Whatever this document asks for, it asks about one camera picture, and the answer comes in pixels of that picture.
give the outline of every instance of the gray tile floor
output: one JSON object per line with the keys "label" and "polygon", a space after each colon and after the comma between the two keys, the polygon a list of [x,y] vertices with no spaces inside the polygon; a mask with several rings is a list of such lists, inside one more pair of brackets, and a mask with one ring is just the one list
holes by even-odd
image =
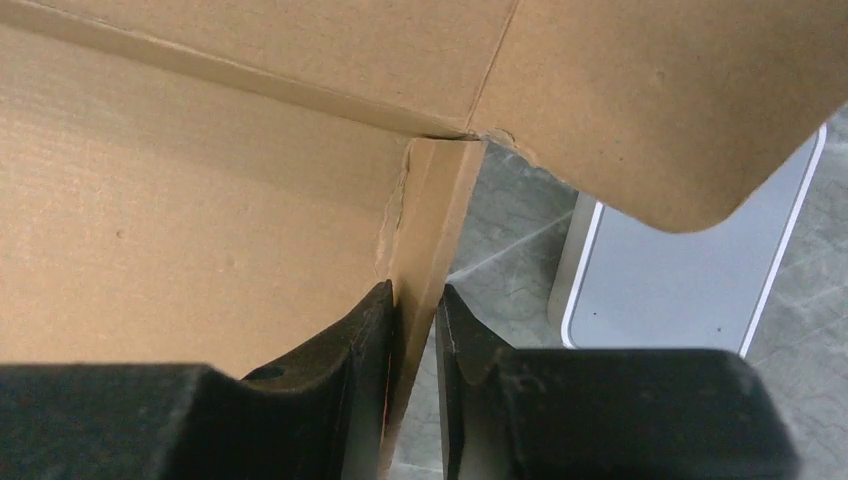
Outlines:
{"label": "gray tile floor", "polygon": [[[772,392],[805,460],[804,479],[848,478],[848,109],[828,142],[748,360]],[[557,347],[545,308],[576,193],[490,146],[449,282],[515,347]],[[431,332],[390,471],[441,479]]]}

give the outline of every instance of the black plastic bracket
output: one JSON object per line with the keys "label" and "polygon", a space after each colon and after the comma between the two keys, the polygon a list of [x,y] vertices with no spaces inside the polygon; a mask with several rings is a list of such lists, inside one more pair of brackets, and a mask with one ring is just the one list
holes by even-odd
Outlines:
{"label": "black plastic bracket", "polygon": [[793,479],[756,373],[708,350],[516,350],[448,286],[436,314],[455,479]]}
{"label": "black plastic bracket", "polygon": [[237,381],[205,365],[0,367],[0,478],[377,477],[392,286]]}

